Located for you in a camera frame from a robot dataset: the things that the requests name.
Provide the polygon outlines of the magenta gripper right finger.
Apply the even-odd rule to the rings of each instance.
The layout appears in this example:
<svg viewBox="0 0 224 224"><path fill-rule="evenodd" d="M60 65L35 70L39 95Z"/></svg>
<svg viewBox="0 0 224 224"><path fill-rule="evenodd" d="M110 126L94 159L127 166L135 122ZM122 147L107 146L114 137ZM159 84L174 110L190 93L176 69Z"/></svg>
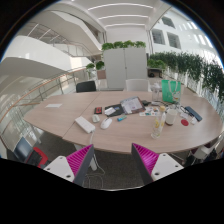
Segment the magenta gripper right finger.
<svg viewBox="0 0 224 224"><path fill-rule="evenodd" d="M157 154L136 143L132 144L131 153L145 185L183 169L167 153Z"/></svg>

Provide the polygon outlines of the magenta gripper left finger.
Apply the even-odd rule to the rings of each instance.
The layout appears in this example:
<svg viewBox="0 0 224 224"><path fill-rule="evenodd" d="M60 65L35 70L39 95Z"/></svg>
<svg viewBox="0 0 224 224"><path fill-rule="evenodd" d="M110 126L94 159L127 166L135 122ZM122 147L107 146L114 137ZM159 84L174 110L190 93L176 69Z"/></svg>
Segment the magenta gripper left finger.
<svg viewBox="0 0 224 224"><path fill-rule="evenodd" d="M94 155L94 146L88 145L69 156L58 156L44 170L82 186Z"/></svg>

